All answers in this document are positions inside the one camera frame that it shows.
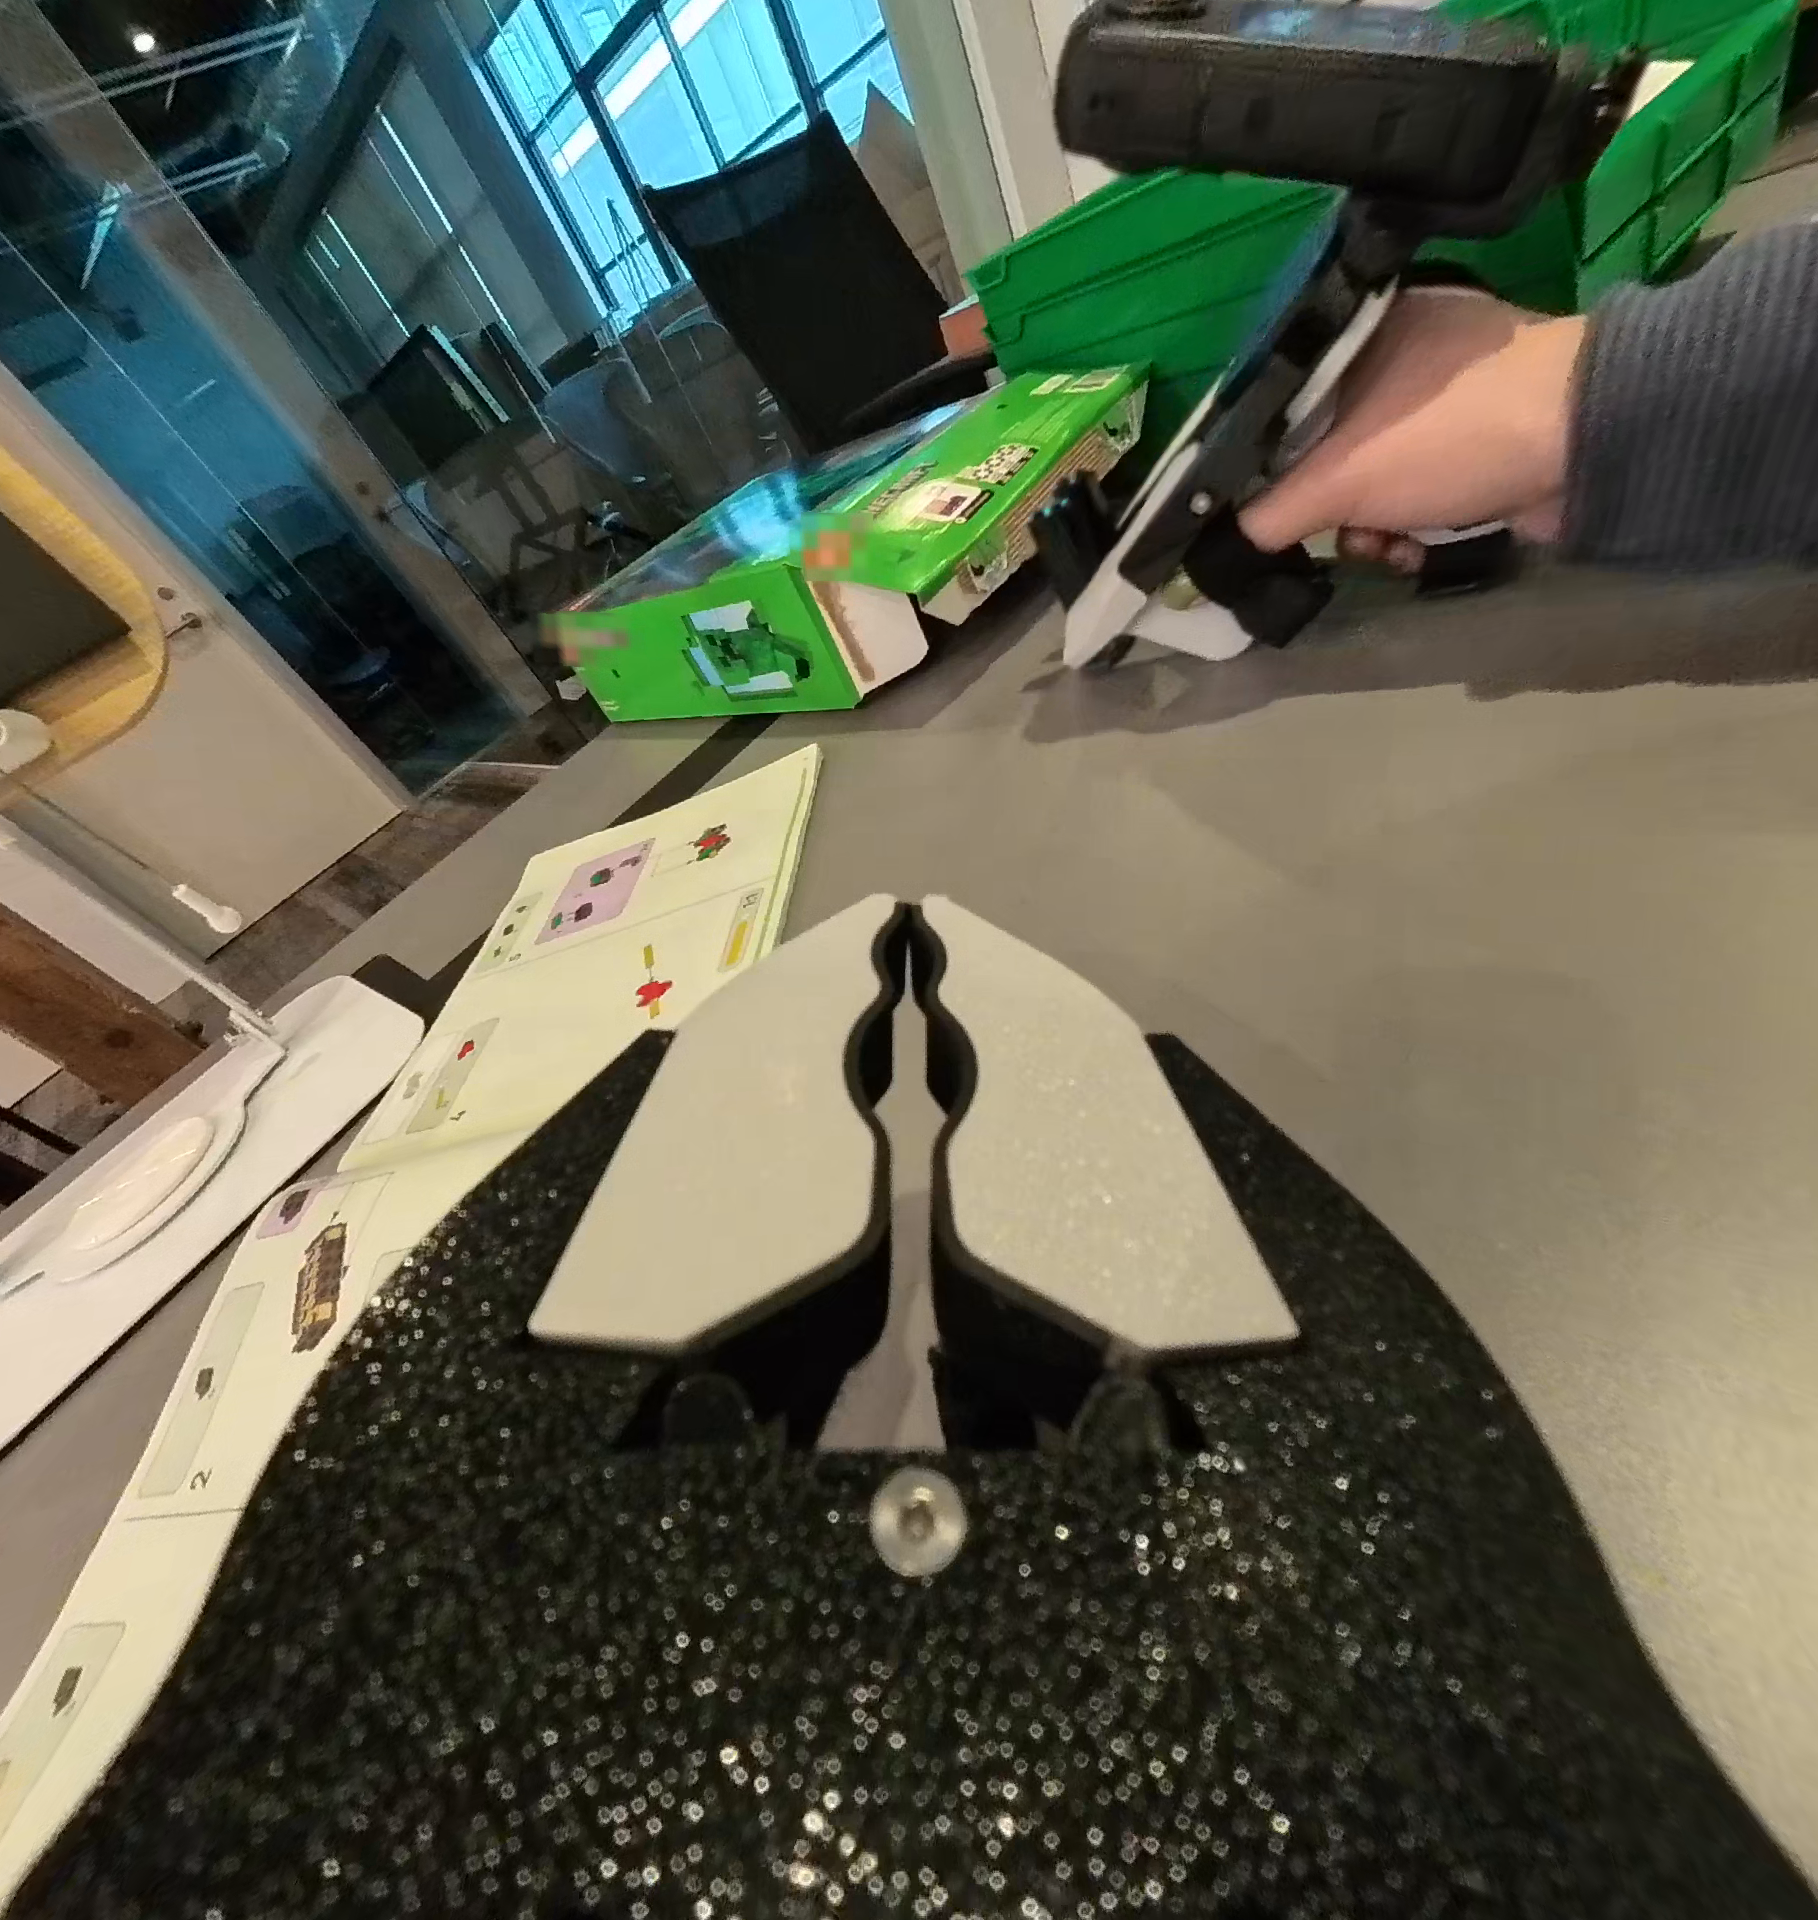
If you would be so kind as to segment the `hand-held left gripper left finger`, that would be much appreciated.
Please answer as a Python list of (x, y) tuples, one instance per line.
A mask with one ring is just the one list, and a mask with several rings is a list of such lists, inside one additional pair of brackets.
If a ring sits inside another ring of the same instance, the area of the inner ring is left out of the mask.
[(666, 1045), (541, 1290), (529, 1337), (644, 1365), (629, 1445), (729, 1402), (814, 1451), (890, 1308), (892, 1083), (908, 909), (783, 941)]

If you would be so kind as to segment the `grid pane window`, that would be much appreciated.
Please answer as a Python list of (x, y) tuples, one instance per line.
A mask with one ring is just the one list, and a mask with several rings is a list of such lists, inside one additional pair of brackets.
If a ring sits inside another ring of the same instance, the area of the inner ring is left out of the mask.
[(616, 326), (686, 277), (644, 190), (911, 109), (876, 2), (485, 2), (464, 36)]

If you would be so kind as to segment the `green plastic bin stack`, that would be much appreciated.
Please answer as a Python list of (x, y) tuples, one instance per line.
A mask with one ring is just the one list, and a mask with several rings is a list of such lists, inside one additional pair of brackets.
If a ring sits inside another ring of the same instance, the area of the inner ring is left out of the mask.
[[(1767, 154), (1799, 4), (1435, 4), (1504, 19), (1594, 58), (1680, 62), (1600, 154), (1516, 232), (1428, 244), (1423, 264), (1537, 312), (1660, 283), (1729, 190)], [(970, 269), (1005, 374), (1151, 372), (1151, 406), (1181, 418), (1243, 340), (1265, 288), (1332, 211), (1332, 190), (1160, 171), (1116, 177)]]

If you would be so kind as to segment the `person's right hand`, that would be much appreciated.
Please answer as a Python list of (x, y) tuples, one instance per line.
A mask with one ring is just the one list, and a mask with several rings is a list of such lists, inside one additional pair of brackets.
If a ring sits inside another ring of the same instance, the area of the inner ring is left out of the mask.
[(1323, 436), (1240, 511), (1263, 553), (1332, 537), (1416, 571), (1423, 534), (1495, 522), (1555, 542), (1588, 320), (1485, 291), (1396, 298), (1333, 394)]

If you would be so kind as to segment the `black office chair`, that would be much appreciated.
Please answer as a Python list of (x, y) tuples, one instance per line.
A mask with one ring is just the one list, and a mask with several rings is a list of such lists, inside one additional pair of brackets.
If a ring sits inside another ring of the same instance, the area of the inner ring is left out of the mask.
[(946, 351), (944, 297), (828, 114), (640, 202), (804, 451), (992, 386), (992, 351)]

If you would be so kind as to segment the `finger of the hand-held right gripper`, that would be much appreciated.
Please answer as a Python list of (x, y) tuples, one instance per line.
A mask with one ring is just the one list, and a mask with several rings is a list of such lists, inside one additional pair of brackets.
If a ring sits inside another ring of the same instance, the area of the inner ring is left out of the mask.
[(1045, 485), (1032, 536), (1064, 608), (1066, 665), (1116, 665), (1136, 647), (1167, 653), (1128, 639), (1127, 627), (1176, 571), (1216, 602), (1195, 578), (1195, 553), (1209, 553), (1225, 525), (1225, 496), (1210, 480), (1203, 442), (1203, 426), (1185, 425), (1122, 504), (1110, 503), (1092, 468), (1066, 468)]
[(1148, 601), (1130, 619), (1127, 635), (1188, 660), (1226, 662), (1257, 645), (1238, 617), (1206, 599), (1174, 606)]

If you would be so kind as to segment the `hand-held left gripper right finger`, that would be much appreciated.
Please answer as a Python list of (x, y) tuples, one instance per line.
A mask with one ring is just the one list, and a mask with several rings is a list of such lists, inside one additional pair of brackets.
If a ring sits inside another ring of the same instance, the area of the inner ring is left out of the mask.
[(1122, 1405), (1182, 1441), (1174, 1371), (1299, 1321), (1149, 1039), (1064, 960), (921, 899), (929, 1371), (956, 1451), (1032, 1451)]

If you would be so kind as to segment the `toy instruction booklet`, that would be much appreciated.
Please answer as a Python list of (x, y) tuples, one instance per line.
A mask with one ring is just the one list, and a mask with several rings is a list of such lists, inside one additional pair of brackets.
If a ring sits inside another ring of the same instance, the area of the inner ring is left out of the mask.
[(626, 1046), (778, 940), (819, 774), (806, 748), (533, 856), (339, 1168), (249, 1222), (0, 1716), (0, 1913), (175, 1665), (297, 1405), (377, 1291)]

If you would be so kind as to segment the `white flat stand base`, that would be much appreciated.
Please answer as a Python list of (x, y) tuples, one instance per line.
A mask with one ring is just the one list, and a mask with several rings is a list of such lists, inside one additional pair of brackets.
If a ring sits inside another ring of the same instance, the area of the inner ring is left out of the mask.
[(361, 1115), (422, 1020), (351, 977), (214, 1061), (0, 1236), (0, 1454)]

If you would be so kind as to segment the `grey desk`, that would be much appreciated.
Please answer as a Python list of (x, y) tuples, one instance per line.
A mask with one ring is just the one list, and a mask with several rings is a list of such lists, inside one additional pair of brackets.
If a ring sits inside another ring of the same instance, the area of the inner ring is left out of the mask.
[[(785, 940), (911, 915), (821, 1445), (528, 1334), (683, 1016), (377, 1291), (0, 1915), (1818, 1915), (1818, 571), (1112, 669), (1039, 599), (819, 754)], [(1299, 1321), (1182, 1441), (944, 1441), (931, 894), (1138, 1023)], [(3, 1458), (0, 1716), (216, 1288)]]

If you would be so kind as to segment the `green toy box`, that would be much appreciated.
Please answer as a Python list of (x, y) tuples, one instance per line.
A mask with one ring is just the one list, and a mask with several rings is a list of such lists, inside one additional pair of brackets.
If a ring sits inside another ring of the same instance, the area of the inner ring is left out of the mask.
[(741, 483), (541, 631), (613, 724), (843, 711), (1032, 560), (1136, 444), (1149, 367), (1032, 371)]

